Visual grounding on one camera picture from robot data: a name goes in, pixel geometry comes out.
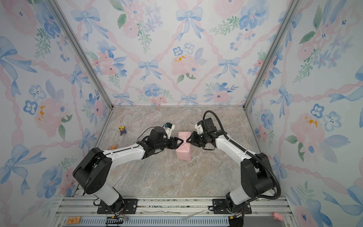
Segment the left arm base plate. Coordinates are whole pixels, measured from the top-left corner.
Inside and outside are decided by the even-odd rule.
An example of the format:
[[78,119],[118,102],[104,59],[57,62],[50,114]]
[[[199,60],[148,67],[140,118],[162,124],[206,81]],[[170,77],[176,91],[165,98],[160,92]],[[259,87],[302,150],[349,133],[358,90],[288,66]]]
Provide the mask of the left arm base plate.
[[118,199],[113,205],[107,205],[100,201],[97,214],[135,214],[138,202],[138,199]]

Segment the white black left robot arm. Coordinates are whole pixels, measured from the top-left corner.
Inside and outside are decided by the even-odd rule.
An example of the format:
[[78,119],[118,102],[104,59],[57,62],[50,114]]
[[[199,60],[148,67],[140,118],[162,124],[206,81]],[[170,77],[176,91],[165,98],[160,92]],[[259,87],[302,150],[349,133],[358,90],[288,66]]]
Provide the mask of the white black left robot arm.
[[119,165],[146,159],[164,149],[177,149],[184,140],[172,137],[173,128],[154,127],[150,135],[131,146],[114,150],[93,148],[73,171],[73,177],[85,194],[94,195],[108,206],[121,206],[123,198],[106,180],[110,170]]

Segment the purple pink wrapping paper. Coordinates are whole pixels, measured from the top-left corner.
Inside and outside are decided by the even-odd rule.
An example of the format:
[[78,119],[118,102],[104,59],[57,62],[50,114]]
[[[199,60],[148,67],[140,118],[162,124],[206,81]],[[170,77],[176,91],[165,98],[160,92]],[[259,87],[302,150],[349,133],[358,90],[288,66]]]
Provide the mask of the purple pink wrapping paper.
[[183,140],[182,145],[176,149],[176,155],[179,160],[191,161],[192,145],[186,142],[191,134],[192,133],[188,131],[180,131],[178,133],[178,138]]

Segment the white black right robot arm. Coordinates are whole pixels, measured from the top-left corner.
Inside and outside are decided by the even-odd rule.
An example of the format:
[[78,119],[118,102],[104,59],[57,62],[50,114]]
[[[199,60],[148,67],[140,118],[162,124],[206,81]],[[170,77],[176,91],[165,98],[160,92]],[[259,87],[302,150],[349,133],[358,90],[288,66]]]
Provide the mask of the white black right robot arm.
[[195,131],[186,141],[200,148],[212,144],[239,164],[241,183],[226,194],[226,206],[230,212],[236,212],[258,198],[275,200],[281,196],[280,184],[264,153],[256,154],[246,149],[221,131],[202,134]]

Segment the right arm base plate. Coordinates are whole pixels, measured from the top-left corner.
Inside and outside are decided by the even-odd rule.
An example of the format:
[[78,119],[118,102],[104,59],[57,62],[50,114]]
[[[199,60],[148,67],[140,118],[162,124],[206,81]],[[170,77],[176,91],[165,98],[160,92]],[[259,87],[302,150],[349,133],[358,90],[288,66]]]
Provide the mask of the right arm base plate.
[[231,199],[213,199],[212,206],[209,207],[209,211],[214,214],[252,214],[251,206],[249,203],[243,202],[241,204],[234,204]]

